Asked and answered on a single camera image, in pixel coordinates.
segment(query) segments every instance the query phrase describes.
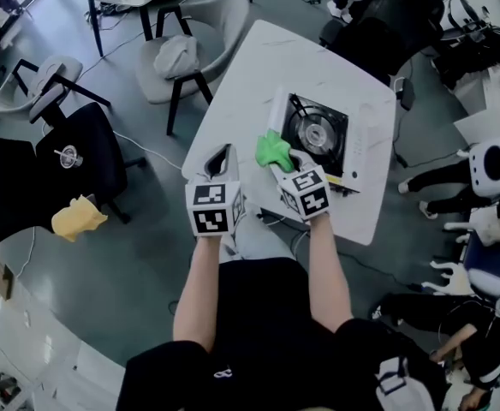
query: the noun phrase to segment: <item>black cover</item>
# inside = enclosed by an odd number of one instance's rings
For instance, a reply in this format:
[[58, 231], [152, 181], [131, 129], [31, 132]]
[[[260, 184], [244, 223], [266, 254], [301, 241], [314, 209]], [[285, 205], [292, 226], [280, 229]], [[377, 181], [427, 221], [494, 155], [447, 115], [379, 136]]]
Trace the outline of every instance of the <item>black cover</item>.
[[415, 53], [441, 38], [442, 0], [363, 0], [330, 49], [385, 84]]
[[[73, 145], [84, 158], [64, 169], [54, 153]], [[52, 129], [38, 144], [0, 139], [0, 241], [34, 226], [49, 231], [69, 201], [94, 194], [98, 208], [127, 186], [121, 150], [98, 104], [91, 103]]]

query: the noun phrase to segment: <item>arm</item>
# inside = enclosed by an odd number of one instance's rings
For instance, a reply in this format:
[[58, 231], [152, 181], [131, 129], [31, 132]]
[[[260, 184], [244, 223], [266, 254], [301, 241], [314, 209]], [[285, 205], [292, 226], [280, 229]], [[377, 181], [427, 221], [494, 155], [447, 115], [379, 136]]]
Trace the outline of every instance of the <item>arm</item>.
[[199, 238], [174, 317], [174, 341], [193, 341], [208, 353], [216, 338], [220, 239]]
[[451, 352], [454, 348], [459, 347], [463, 341], [467, 340], [475, 333], [476, 327], [473, 325], [464, 325], [448, 340], [447, 343], [431, 355], [431, 360], [440, 362], [449, 352]]
[[460, 411], [472, 411], [475, 409], [479, 409], [480, 399], [486, 393], [485, 390], [481, 390], [478, 387], [473, 387], [473, 390], [463, 396], [461, 399], [461, 404], [459, 406]]
[[337, 256], [330, 217], [323, 213], [311, 220], [309, 298], [312, 318], [336, 332], [353, 317], [347, 280]]

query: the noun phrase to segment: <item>stove burner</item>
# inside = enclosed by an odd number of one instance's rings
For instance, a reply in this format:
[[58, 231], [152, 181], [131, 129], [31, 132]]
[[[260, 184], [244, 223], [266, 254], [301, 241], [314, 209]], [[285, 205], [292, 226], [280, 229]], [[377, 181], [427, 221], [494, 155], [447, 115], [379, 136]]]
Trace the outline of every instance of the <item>stove burner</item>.
[[326, 130], [314, 123], [305, 130], [305, 136], [309, 143], [315, 146], [324, 146], [326, 143]]
[[289, 119], [284, 123], [283, 139], [294, 149], [309, 153], [326, 173], [341, 177], [347, 116], [294, 94], [289, 100]]

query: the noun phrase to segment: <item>hand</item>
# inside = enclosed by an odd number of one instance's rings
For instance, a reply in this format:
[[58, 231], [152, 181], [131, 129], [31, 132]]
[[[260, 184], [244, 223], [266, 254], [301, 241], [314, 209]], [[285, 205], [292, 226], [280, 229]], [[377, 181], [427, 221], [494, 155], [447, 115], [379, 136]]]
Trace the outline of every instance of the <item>hand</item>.
[[459, 406], [459, 411], [472, 411], [478, 409], [480, 405], [480, 396], [473, 393], [466, 394], [461, 399], [461, 404]]
[[429, 356], [429, 359], [432, 360], [433, 362], [436, 362], [437, 364], [439, 364], [440, 362], [443, 361], [444, 356], [438, 350], [435, 350], [434, 352], [431, 353], [431, 356]]

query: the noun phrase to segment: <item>black cloth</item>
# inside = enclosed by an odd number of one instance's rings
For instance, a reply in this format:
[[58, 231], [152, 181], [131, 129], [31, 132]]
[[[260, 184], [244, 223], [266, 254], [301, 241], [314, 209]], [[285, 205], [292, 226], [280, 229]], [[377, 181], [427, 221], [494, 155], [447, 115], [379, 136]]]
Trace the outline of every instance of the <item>black cloth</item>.
[[484, 30], [481, 41], [465, 39], [434, 59], [444, 85], [453, 90], [466, 73], [479, 72], [500, 64], [500, 28]]
[[500, 318], [492, 304], [473, 296], [405, 294], [387, 297], [381, 307], [382, 314], [422, 331], [453, 336], [473, 325], [477, 332], [461, 344], [463, 363], [473, 385], [484, 390], [495, 385], [495, 380], [487, 384], [479, 380], [500, 365]]
[[419, 192], [422, 188], [434, 184], [459, 183], [466, 184], [455, 197], [446, 200], [431, 201], [427, 211], [431, 213], [461, 213], [477, 207], [491, 205], [491, 200], [478, 196], [471, 184], [471, 167], [468, 160], [450, 164], [439, 169], [419, 174], [408, 182], [410, 192]]
[[379, 410], [374, 373], [399, 354], [440, 409], [443, 369], [414, 342], [362, 319], [326, 330], [311, 318], [307, 273], [291, 259], [230, 262], [220, 267], [212, 352], [168, 342], [136, 356], [117, 409]]

